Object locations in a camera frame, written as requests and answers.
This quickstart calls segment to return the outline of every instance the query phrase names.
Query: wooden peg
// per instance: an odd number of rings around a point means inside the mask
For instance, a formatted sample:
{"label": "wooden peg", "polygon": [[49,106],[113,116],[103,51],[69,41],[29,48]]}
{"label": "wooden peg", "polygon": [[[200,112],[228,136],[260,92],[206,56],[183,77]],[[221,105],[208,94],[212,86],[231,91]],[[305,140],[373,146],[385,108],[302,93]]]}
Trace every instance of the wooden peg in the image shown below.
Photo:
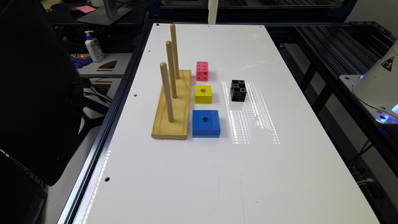
{"label": "wooden peg", "polygon": [[172,97],[173,97],[173,99],[176,99],[177,89],[175,87],[173,50],[172,50],[172,43],[170,41],[166,42],[166,50],[167,50],[167,60],[169,61],[169,72],[170,72],[170,82],[171,82],[171,86],[172,86]]}
{"label": "wooden peg", "polygon": [[180,69],[178,67],[178,52],[177,52],[177,35],[175,32],[175,24],[170,25],[170,30],[172,33],[172,45],[173,45],[173,58],[174,58],[174,71],[175,78],[180,79]]}
{"label": "wooden peg", "polygon": [[164,91],[164,98],[166,99],[166,107],[167,107],[167,116],[169,117],[169,122],[174,121],[173,116],[173,105],[172,105],[172,98],[170,96],[170,85],[169,85],[169,75],[167,74],[167,65],[166,63],[160,63],[160,72],[162,74],[163,80],[163,91]]}

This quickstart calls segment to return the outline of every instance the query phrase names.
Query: office chair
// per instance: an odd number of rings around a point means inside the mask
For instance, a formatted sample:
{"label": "office chair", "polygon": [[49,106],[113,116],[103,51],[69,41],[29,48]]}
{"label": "office chair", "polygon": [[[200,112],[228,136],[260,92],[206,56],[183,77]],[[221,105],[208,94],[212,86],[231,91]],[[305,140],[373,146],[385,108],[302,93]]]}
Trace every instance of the office chair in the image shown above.
{"label": "office chair", "polygon": [[51,186],[103,118],[79,134],[92,101],[39,0],[0,1],[0,27],[0,149]]}

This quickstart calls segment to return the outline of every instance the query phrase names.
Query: paper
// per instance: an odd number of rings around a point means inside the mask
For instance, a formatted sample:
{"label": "paper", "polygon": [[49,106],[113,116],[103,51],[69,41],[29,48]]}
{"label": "paper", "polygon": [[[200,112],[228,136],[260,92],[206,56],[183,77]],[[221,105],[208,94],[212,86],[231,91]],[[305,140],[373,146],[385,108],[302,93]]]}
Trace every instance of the paper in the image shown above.
{"label": "paper", "polygon": [[89,13],[92,11],[95,11],[96,9],[91,7],[91,6],[80,6],[80,7],[76,7],[77,9],[79,9],[80,11],[84,12],[84,13]]}

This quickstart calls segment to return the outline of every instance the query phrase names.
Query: white robot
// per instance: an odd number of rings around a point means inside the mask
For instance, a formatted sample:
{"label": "white robot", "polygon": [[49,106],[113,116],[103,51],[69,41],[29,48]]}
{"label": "white robot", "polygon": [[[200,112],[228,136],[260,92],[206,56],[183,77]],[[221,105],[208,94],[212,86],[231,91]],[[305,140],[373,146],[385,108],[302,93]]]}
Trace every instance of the white robot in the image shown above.
{"label": "white robot", "polygon": [[384,124],[398,124],[397,53],[398,41],[365,75],[340,76],[365,108]]}

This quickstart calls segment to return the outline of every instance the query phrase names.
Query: yellow block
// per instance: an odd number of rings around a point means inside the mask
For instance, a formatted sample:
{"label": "yellow block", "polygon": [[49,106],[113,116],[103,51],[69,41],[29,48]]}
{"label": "yellow block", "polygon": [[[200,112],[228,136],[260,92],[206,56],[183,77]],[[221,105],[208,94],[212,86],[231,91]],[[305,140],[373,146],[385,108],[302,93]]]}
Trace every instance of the yellow block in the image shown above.
{"label": "yellow block", "polygon": [[191,70],[180,70],[180,79],[175,80],[177,98],[172,98],[174,122],[167,117],[164,90],[160,92],[156,117],[152,128],[152,138],[184,140],[188,132],[188,114],[191,90]]}
{"label": "yellow block", "polygon": [[211,103],[212,97],[211,86],[195,85],[195,103]]}

